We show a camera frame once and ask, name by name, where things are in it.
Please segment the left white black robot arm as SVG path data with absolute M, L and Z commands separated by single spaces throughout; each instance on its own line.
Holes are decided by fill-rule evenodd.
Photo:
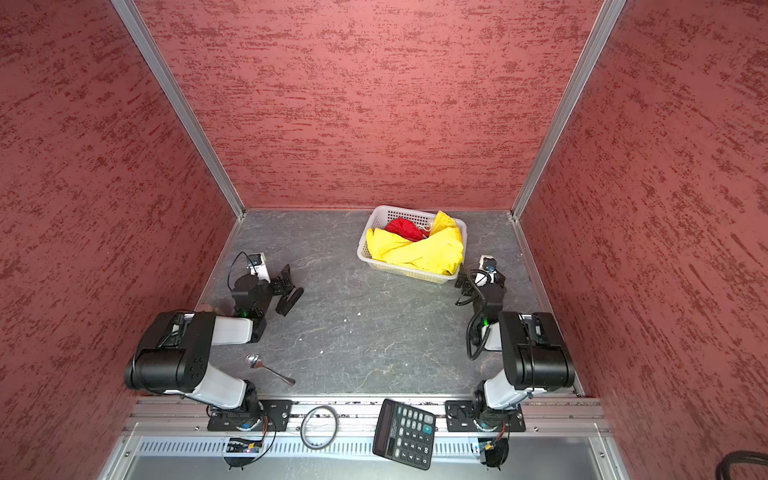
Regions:
M 262 401 L 253 382 L 212 366 L 214 346 L 256 344 L 264 336 L 266 314 L 274 298 L 276 313 L 287 315 L 303 289 L 294 285 L 291 268 L 269 276 L 253 261 L 250 272 L 231 287 L 234 314 L 174 310 L 160 313 L 147 328 L 129 362 L 127 388 L 154 395 L 178 395 L 206 406 L 212 432 L 283 432 L 291 407 L 286 401 Z

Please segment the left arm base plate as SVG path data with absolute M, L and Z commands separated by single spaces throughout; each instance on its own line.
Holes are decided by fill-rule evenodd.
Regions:
M 284 432 L 287 428 L 294 405 L 292 400 L 267 399 L 259 401 L 259 412 L 248 413 L 235 410 L 221 410 L 210 407 L 207 430 L 210 432 L 257 432 L 264 427 Z

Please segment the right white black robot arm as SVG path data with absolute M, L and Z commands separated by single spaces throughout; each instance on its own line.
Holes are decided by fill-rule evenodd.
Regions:
M 504 277 L 493 267 L 461 273 L 456 286 L 461 290 L 456 304 L 473 308 L 465 329 L 467 357 L 474 361 L 483 352 L 502 356 L 501 371 L 474 390 L 477 429 L 505 431 L 522 416 L 524 400 L 574 385 L 574 363 L 552 314 L 504 310 Z

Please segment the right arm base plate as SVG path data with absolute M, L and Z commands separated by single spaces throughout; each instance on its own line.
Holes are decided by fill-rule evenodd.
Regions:
M 473 401 L 451 400 L 445 403 L 449 432 L 521 433 L 526 431 L 520 404 L 510 409 L 496 410 Z

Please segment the red shorts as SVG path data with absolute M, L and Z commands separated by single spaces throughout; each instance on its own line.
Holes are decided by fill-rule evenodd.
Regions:
M 418 242 L 429 237 L 428 230 L 420 228 L 406 218 L 395 218 L 391 220 L 386 225 L 385 230 L 410 242 Z

